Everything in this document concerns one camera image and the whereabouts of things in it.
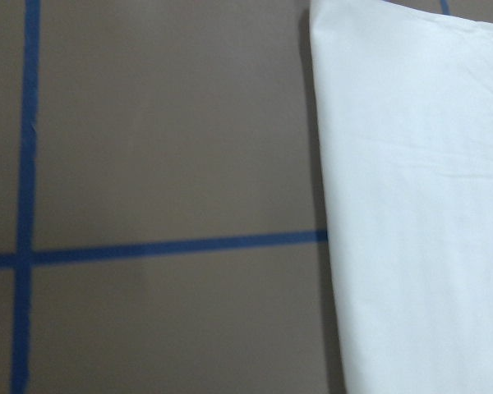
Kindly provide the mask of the white printed t-shirt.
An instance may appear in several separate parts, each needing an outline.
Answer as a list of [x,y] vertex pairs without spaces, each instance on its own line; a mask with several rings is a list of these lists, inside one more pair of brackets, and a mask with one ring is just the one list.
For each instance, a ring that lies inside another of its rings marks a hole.
[[493,393],[493,24],[314,1],[311,55],[350,393]]

